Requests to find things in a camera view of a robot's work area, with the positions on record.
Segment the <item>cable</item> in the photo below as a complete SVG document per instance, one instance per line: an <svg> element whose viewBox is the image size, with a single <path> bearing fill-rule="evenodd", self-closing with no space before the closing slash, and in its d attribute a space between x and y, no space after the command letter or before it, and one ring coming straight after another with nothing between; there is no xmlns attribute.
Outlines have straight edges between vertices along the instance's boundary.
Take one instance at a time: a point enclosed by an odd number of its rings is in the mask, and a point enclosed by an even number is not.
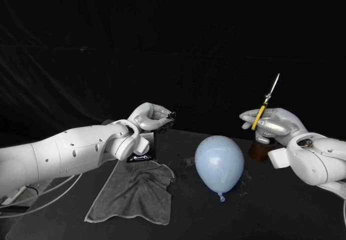
<svg viewBox="0 0 346 240"><path fill-rule="evenodd" d="M26 186L29 189L33 189L34 191L36 191L36 193L37 193L37 195L40 194L39 193L39 191L37 191L37 189L34 188L34 187L31 187L31 186Z"/></svg>
<svg viewBox="0 0 346 240"><path fill-rule="evenodd" d="M47 194L47 193L52 192L56 188L59 188L75 176L76 176L76 175L70 176L57 186L55 186L53 188L50 188L50 189L49 189L47 191L44 191L42 194L39 194L39 195L36 195L36 196L33 196L33 197L29 197L27 199L21 200L21 201L19 201L19 202L14 202L14 203L11 203L11 204L0 205L0 209L6 208L6 207L8 207L8 206L13 206L13 205L21 204L21 203L24 203L26 201L29 201L29 200L37 198L39 196Z"/></svg>
<svg viewBox="0 0 346 240"><path fill-rule="evenodd" d="M82 173L81 173L78 179L73 181L73 184L70 185L70 187L66 189L66 191L65 191L65 192L59 195L59 197L56 197L47 204L44 204L43 206L40 206L40 207L36 208L34 210L27 211L27 212L21 213L21 214L14 214L14 215L10 215L10 216L0 216L0 219L20 217L20 216L23 216L23 215L27 215L27 214L39 211L42 208L44 208L47 205L50 205L50 204L68 193L68 191L70 190L70 188L75 186L75 184L76 184L81 176L82 176Z"/></svg>
<svg viewBox="0 0 346 240"><path fill-rule="evenodd" d="M346 213L344 213L344 210L346 210L346 200L343 200L343 221L344 221L344 226L346 226Z"/></svg>

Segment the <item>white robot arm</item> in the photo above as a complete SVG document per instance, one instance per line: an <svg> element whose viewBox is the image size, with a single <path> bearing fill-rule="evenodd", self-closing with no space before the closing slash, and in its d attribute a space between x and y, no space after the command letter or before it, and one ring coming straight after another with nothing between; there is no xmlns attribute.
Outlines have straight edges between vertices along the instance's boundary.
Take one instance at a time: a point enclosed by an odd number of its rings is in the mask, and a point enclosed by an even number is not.
<svg viewBox="0 0 346 240"><path fill-rule="evenodd" d="M242 128L254 123L258 109L243 112ZM282 108L265 110L256 124L255 139L264 144L275 138L282 148L268 152L274 168L291 167L298 178L346 200L346 142L307 131L297 116Z"/></svg>
<svg viewBox="0 0 346 240"><path fill-rule="evenodd" d="M134 151L144 153L148 141L140 131L170 122L170 113L144 103L127 120L72 128L39 142L1 148L0 198L24 185L85 173L109 160L125 160Z"/></svg>

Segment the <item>black curtain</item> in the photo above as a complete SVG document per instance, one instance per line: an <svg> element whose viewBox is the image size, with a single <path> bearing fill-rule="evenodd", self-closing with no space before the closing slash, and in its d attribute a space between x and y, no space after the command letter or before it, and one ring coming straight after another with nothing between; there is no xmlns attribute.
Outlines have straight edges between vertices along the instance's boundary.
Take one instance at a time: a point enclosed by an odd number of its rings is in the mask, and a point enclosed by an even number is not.
<svg viewBox="0 0 346 240"><path fill-rule="evenodd" d="M1 0L0 11L1 147L124 119L144 102L179 105L176 129L254 139L238 116L278 72L268 107L346 138L343 21L324 6L238 17L212 2Z"/></svg>

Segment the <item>light blue balloon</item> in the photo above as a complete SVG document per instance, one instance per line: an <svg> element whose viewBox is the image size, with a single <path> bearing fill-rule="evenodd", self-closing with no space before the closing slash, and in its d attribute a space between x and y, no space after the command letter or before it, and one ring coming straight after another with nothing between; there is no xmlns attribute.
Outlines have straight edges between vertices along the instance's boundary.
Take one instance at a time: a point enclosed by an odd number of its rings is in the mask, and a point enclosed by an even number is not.
<svg viewBox="0 0 346 240"><path fill-rule="evenodd" d="M243 172L243 154L235 141L210 136L199 144L194 154L196 171L203 183L222 196L235 186Z"/></svg>

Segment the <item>black table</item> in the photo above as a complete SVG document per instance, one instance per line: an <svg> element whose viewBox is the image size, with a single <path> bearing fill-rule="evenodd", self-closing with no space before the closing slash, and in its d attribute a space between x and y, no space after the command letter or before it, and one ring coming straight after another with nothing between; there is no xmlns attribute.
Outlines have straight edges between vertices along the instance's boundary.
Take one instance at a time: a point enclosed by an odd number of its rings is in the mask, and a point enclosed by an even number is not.
<svg viewBox="0 0 346 240"><path fill-rule="evenodd" d="M168 225L155 225L141 217L83 222L117 163L111 161L82 175L68 194L49 207L23 216L7 239L346 239L341 198L304 184L290 168L274 169L269 160L255 162L248 154L249 140L233 139L243 153L245 171L220 202L194 165L187 166L183 161L194 156L206 137L209 135L180 130L155 135L157 162L166 164L177 176L167 189L171 193ZM68 187L42 196L31 209Z"/></svg>

